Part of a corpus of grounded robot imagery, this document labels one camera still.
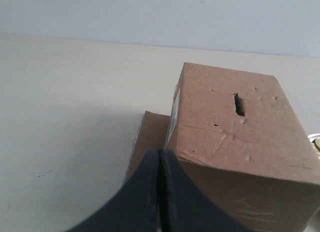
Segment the white label on box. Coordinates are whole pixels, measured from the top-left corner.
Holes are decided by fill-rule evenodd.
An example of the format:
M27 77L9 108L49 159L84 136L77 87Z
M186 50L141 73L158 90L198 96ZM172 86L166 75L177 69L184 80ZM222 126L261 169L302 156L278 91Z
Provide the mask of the white label on box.
M171 111L171 117L170 117L170 127L169 127L169 133L166 138L165 144L167 145L170 141L172 132L174 131L178 119L178 110L179 110L179 100L180 100L180 88L177 92L177 96L172 104L172 111Z

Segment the gray wall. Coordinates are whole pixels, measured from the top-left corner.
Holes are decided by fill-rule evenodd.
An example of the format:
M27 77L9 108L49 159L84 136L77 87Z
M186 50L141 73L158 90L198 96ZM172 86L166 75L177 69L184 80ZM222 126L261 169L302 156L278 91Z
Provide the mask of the gray wall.
M0 32L320 56L320 0L0 0Z

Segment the hole in cardboard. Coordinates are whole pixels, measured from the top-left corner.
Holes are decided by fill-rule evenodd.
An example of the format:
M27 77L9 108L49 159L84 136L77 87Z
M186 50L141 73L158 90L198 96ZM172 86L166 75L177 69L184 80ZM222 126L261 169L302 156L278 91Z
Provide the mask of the hole in cardboard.
M234 98L235 112L239 116L245 116L245 103L244 103L244 100L239 97L238 93L235 93L234 96L235 96L235 98Z

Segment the white table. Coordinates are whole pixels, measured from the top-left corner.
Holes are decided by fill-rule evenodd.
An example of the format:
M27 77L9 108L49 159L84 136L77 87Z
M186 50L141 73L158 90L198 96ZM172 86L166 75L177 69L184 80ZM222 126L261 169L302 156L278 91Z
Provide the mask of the white table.
M0 231L61 232L107 201L186 61L276 76L320 132L320 58L0 34Z

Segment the cardboard box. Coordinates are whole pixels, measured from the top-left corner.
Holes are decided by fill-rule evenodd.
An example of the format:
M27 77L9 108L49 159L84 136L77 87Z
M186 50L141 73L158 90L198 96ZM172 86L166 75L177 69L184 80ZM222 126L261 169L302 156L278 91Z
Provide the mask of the cardboard box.
M257 232L302 232L320 161L275 77L185 63L167 134L202 191Z
M137 138L133 146L131 159L125 180L127 181L139 165L148 148L163 148L165 146L170 116L146 111Z

